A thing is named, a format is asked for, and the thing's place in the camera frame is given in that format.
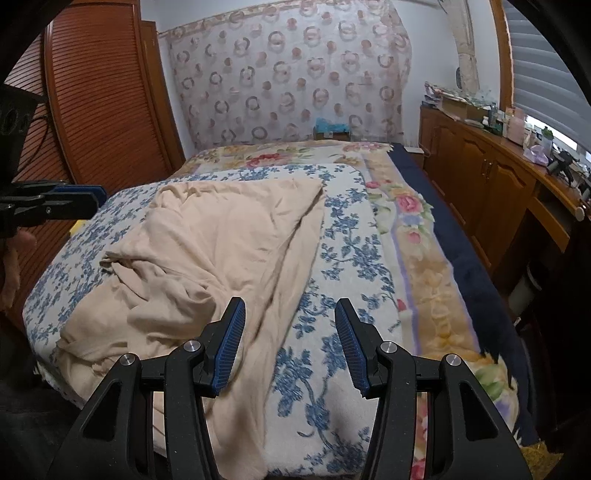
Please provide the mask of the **person left hand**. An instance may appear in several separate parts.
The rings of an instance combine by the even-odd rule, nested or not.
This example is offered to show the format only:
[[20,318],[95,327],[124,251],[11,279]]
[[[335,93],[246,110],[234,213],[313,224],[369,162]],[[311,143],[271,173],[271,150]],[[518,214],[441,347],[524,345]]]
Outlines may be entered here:
[[4,280],[1,286],[1,311],[10,309],[20,288],[19,256],[36,247],[35,236],[24,230],[18,230],[16,235],[7,239],[1,248]]

